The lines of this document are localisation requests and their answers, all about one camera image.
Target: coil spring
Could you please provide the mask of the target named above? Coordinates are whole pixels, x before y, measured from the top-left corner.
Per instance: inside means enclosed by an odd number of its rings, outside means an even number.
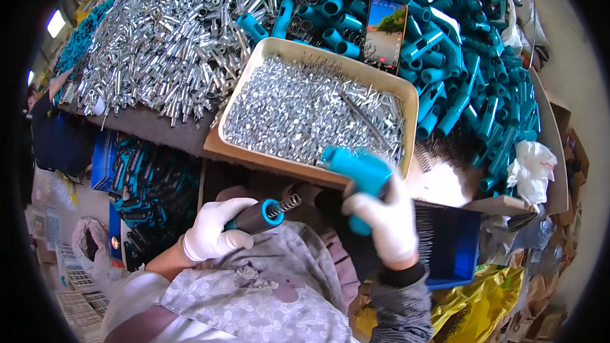
[[[301,197],[297,194],[292,194],[281,202],[267,207],[267,216],[271,219],[277,217],[280,213],[289,211],[297,206],[301,205]]]

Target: plastic bag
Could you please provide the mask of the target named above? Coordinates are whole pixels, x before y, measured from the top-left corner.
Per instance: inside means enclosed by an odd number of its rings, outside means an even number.
[[[74,183],[59,171],[42,170],[36,166],[32,184],[32,201],[61,204],[69,211],[76,211]]]
[[[88,259],[84,253],[87,230],[98,246],[93,261]],[[99,221],[93,217],[84,217],[78,220],[72,232],[72,250],[76,261],[91,276],[98,289],[111,300],[114,293],[113,289],[119,284],[119,281],[129,275],[129,272],[122,268],[112,267],[109,246],[106,231]]]
[[[517,193],[539,212],[538,204],[546,203],[548,181],[555,180],[553,170],[557,157],[544,144],[521,141],[517,157],[508,168],[507,187],[517,186]]]
[[[434,342],[484,342],[517,304],[524,272],[524,267],[483,265],[470,285],[435,291]]]

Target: tool handle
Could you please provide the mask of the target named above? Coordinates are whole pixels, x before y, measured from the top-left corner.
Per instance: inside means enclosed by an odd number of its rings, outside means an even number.
[[[276,204],[278,204],[277,201],[268,198],[246,208],[225,224],[225,231],[239,229],[250,234],[257,234],[275,228],[284,221],[284,213],[280,213],[272,219],[267,216],[267,208]]]

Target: gloved hand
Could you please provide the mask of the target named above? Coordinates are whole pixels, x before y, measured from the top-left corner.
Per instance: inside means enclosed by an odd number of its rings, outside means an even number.
[[[229,220],[254,204],[256,200],[248,197],[204,204],[194,225],[184,235],[184,253],[192,261],[205,261],[225,256],[237,248],[250,249],[254,245],[252,235],[240,230],[223,230]]]
[[[370,225],[377,255],[386,266],[402,263],[417,254],[415,209],[400,174],[391,176],[385,203],[358,192],[343,202],[341,211],[347,216],[355,214]]]

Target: smartphone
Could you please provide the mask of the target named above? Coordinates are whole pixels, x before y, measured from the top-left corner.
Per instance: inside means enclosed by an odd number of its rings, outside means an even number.
[[[363,48],[365,64],[398,74],[406,19],[406,5],[387,0],[370,1]]]

